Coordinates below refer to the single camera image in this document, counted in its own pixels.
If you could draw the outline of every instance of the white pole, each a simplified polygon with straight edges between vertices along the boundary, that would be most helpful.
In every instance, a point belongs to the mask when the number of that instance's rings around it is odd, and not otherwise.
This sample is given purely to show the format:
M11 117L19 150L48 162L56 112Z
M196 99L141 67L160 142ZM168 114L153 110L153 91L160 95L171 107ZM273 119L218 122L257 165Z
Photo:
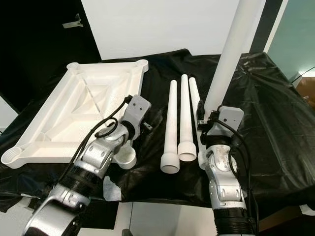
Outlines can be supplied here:
M205 119L220 106L231 82L261 0L240 0L205 101Z
M199 167L204 170L206 162L207 162L206 146L202 145L200 141L201 131L197 131L197 108L198 108L198 103L200 101L200 96L199 96L196 80L194 77L191 77L189 79L189 89L190 89L192 112L193 112L193 117L195 120L195 127L196 127L197 141L198 141L198 148L199 148L198 164L199 164Z
M196 146L192 140L192 127L189 103L188 76L182 75L181 86L181 134L178 144L178 157L182 161L196 159Z
M161 170L167 174L179 171L177 156L177 82L171 81L168 98L164 154L161 157Z

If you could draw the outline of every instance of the white plastic tray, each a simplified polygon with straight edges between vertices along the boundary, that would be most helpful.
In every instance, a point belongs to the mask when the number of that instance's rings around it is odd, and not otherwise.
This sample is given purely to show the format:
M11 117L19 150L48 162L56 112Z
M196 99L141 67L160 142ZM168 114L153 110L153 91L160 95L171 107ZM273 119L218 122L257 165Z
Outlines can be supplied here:
M70 63L20 140L1 157L19 168L26 163L69 162L90 129L127 95L140 94L148 61ZM126 105L115 115L120 118Z

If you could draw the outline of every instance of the white plastic tube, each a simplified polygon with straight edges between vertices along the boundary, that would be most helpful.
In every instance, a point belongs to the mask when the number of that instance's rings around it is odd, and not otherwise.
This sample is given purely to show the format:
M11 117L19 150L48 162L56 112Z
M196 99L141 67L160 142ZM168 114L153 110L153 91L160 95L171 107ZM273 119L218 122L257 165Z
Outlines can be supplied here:
M196 159L196 146L192 140L192 127L190 116L188 76L182 75L181 86L181 134L177 149L178 157L182 161Z
M205 119L212 110L220 106L231 82L237 63L242 54L246 36L252 27L261 0L240 0L228 33L207 99L205 101Z
M191 95L191 103L192 103L192 112L193 112L193 117L195 120L195 127L196 127L196 133L197 133L197 141L198 141L198 164L201 169L205 169L205 165L207 162L206 158L206 146L202 145L200 141L200 136L201 132L197 131L197 108L198 108L198 103L200 101L200 96L196 84L196 80L194 77L191 77L189 79L189 89L190 89L190 95Z
M164 154L161 157L161 170L167 174L179 171L177 156L177 82L171 81L168 98Z

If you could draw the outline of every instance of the metal bracket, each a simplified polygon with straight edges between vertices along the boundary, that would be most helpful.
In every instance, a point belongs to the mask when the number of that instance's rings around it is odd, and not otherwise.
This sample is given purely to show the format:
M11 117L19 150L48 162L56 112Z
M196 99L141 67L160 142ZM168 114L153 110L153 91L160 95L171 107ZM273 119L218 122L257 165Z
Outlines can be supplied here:
M83 27L79 13L75 15L74 19L75 21L73 22L63 23L63 28L67 29L67 28L73 28L73 27Z

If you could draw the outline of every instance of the floor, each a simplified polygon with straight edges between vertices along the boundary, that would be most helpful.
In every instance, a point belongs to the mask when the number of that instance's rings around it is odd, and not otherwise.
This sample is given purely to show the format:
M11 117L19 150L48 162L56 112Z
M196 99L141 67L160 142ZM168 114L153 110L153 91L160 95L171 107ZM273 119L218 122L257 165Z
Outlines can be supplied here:
M7 213L0 212L0 235L20 236L32 211L22 199ZM114 230L82 228L79 236L121 236L130 229L133 236L216 235L210 208L155 203L119 203Z

